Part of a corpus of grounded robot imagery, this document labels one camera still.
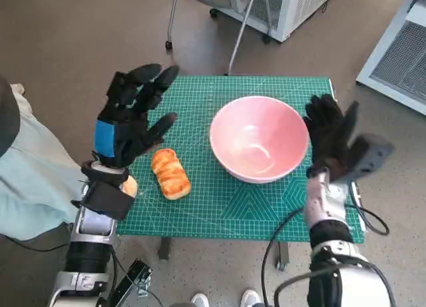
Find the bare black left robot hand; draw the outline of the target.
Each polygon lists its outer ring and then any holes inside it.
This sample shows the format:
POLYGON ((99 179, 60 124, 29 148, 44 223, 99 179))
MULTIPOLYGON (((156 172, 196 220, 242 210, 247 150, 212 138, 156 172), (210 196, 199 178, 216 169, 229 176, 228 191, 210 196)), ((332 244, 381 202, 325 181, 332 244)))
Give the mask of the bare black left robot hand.
POLYGON ((150 126, 148 112, 161 103, 178 72, 176 65, 163 69, 151 63, 114 74, 95 125, 93 153, 103 166, 128 167, 163 142, 177 114, 167 113, 150 126))

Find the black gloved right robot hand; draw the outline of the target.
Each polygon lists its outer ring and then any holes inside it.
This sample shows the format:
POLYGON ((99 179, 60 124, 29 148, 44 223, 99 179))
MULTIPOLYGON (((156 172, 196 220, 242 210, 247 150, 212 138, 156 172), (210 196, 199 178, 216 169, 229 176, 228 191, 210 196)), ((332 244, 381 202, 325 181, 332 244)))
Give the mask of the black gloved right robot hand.
POLYGON ((359 103, 354 101, 343 112, 329 94, 311 97, 303 117, 312 144, 312 165, 306 172, 308 178, 327 170, 329 180, 334 181, 347 173, 348 143, 357 122, 358 108, 359 103))

